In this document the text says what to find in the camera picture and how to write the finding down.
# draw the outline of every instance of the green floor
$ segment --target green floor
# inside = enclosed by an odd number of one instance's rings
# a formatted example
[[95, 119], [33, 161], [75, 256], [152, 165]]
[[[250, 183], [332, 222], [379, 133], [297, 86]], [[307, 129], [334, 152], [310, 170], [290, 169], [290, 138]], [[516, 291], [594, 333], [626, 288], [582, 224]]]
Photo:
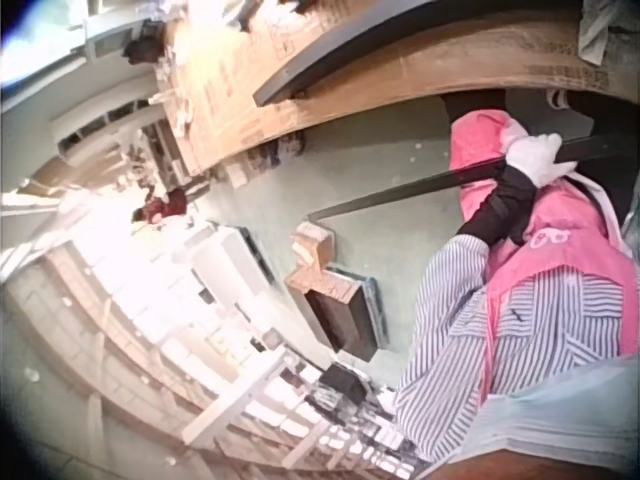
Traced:
[[[532, 131], [558, 123], [540, 95], [534, 100], [515, 95], [510, 104], [513, 110], [526, 110], [518, 118]], [[561, 123], [565, 130], [575, 125]], [[308, 130], [306, 138], [307, 150], [295, 162], [237, 190], [215, 185], [198, 208], [219, 222], [249, 229], [277, 280], [269, 292], [277, 312], [272, 314], [274, 327], [326, 367], [333, 354], [315, 341], [282, 286], [294, 268], [289, 235], [311, 211], [445, 171], [449, 126], [441, 101], [425, 98], [320, 125]], [[414, 301], [425, 266], [461, 221], [458, 193], [449, 190], [324, 222], [336, 233], [338, 265], [377, 280], [390, 337], [388, 349], [369, 364], [340, 354], [342, 361], [377, 381], [397, 384], [409, 356]]]

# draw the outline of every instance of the pink apron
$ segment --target pink apron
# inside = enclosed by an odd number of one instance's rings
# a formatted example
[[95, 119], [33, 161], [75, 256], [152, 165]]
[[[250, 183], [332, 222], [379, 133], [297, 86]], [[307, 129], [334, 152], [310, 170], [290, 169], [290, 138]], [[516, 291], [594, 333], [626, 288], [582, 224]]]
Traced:
[[[480, 110], [454, 122], [451, 134], [451, 168], [457, 169], [502, 155], [501, 134], [510, 116], [499, 110]], [[574, 178], [589, 182], [580, 175]], [[465, 221], [473, 216], [495, 187], [493, 180], [463, 187], [461, 206]], [[602, 198], [600, 203], [608, 202]], [[540, 191], [525, 233], [526, 245], [510, 240], [494, 247], [489, 256], [487, 283], [487, 345], [480, 386], [480, 404], [490, 393], [494, 373], [496, 332], [502, 306], [518, 284], [540, 273], [571, 267], [584, 274], [606, 278], [622, 289], [620, 354], [638, 351], [638, 289], [633, 261], [626, 256], [610, 202], [603, 206], [605, 222], [578, 189], [558, 180]]]

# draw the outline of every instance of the person in background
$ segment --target person in background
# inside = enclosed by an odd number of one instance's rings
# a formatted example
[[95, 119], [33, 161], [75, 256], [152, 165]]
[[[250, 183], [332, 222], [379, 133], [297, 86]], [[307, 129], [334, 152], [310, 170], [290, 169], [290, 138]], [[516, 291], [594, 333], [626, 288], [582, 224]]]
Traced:
[[153, 196], [155, 186], [151, 185], [148, 187], [144, 205], [133, 211], [131, 223], [146, 222], [161, 229], [167, 219], [185, 216], [188, 204], [209, 191], [209, 188], [208, 174], [195, 177], [187, 185], [174, 188], [164, 199]]
[[143, 207], [133, 211], [131, 223], [146, 222], [151, 225], [161, 225], [163, 220], [187, 214], [187, 196], [182, 188], [175, 188], [167, 193], [167, 201], [160, 197], [153, 197], [155, 186], [149, 188]]
[[640, 267], [605, 190], [504, 93], [443, 96], [451, 168], [507, 166], [462, 188], [427, 267], [396, 422], [429, 478], [619, 478], [638, 460]]

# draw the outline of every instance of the ceiling light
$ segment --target ceiling light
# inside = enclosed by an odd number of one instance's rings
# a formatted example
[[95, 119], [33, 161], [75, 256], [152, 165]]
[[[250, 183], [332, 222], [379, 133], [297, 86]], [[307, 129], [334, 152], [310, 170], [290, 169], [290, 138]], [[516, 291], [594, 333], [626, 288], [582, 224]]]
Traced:
[[38, 373], [37, 370], [34, 370], [33, 368], [25, 368], [24, 369], [24, 376], [27, 380], [29, 380], [32, 383], [36, 383], [40, 380], [40, 374]]

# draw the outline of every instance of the hand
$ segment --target hand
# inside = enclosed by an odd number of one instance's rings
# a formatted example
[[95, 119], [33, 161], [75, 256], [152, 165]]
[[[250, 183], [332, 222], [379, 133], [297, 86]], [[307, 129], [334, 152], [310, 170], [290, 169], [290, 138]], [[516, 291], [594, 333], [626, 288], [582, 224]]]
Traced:
[[562, 137], [557, 133], [531, 137], [518, 135], [518, 130], [524, 131], [515, 122], [507, 126], [502, 135], [507, 165], [524, 173], [536, 187], [549, 185], [576, 168], [577, 162], [554, 163], [562, 145]]

